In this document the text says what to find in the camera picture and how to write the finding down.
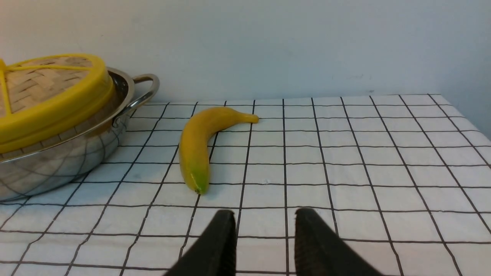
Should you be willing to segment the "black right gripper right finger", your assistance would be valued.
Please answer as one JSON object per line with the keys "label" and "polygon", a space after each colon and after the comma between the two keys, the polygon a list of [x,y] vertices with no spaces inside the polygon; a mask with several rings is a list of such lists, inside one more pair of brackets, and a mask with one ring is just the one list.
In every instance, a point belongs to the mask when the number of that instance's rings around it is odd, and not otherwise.
{"label": "black right gripper right finger", "polygon": [[380,276],[311,208],[296,210],[294,259],[297,276]]}

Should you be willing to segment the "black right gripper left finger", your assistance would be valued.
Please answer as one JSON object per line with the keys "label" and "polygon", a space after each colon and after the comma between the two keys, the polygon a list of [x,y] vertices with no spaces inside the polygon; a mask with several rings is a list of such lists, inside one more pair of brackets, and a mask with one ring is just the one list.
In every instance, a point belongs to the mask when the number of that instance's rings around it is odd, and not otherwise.
{"label": "black right gripper left finger", "polygon": [[217,211],[200,237],[166,276],[235,276],[236,221],[231,210]]}

